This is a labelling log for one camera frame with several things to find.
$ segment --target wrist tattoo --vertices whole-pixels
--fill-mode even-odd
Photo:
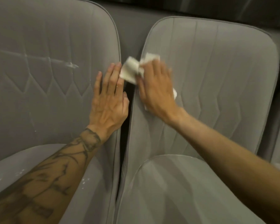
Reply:
[[[81,136],[0,192],[0,222],[9,220],[12,223],[21,223],[19,214],[26,208],[30,208],[35,215],[48,219],[56,208],[36,202],[35,199],[44,196],[47,191],[68,196],[71,184],[70,181],[66,181],[66,178],[73,177],[68,176],[68,169],[74,168],[74,165],[82,165],[84,168],[80,171],[83,173],[89,162],[89,154],[100,145],[101,139],[97,133],[86,128]],[[41,191],[34,187],[36,182],[41,184]],[[31,187],[35,194],[27,196],[25,189],[29,188],[31,191]]]

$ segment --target tattooed forearm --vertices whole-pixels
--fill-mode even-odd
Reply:
[[[33,223],[34,218],[48,223],[53,215],[54,220],[61,218],[100,145],[99,136],[86,129],[0,192],[0,223]]]

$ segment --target person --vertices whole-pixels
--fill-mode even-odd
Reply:
[[[101,93],[102,73],[97,75],[90,122],[81,135],[0,193],[0,223],[59,222],[91,158],[128,115],[120,67],[110,65]],[[178,107],[164,62],[142,67],[137,84],[147,109],[187,139],[250,210],[266,223],[280,223],[280,170]]]

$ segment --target seat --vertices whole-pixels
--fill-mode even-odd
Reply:
[[[82,132],[97,72],[118,61],[116,26],[101,6],[0,0],[0,191]],[[92,159],[60,223],[112,222],[119,140],[120,130]]]
[[[258,155],[280,169],[280,92],[272,103]]]
[[[120,224],[264,224],[210,167],[185,155],[146,160],[123,194]]]
[[[150,30],[142,57],[147,52],[159,54],[173,68],[179,106],[257,152],[279,67],[268,34],[237,23],[168,17]],[[131,113],[119,198],[133,187],[132,179],[147,159],[164,154],[201,159],[181,135],[145,111],[137,89]],[[117,200],[116,214],[121,214],[121,206],[123,199]]]

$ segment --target white wipe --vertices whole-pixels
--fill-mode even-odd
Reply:
[[[125,81],[128,81],[134,85],[136,85],[136,75],[141,75],[142,78],[144,77],[144,69],[142,67],[139,67],[140,64],[145,64],[149,61],[152,61],[154,59],[160,60],[160,55],[152,54],[152,53],[146,53],[145,58],[142,58],[140,62],[136,60],[133,57],[128,57],[126,62],[123,64],[121,71],[120,71],[120,78],[124,79]],[[174,99],[177,96],[176,90],[173,88],[173,96]]]

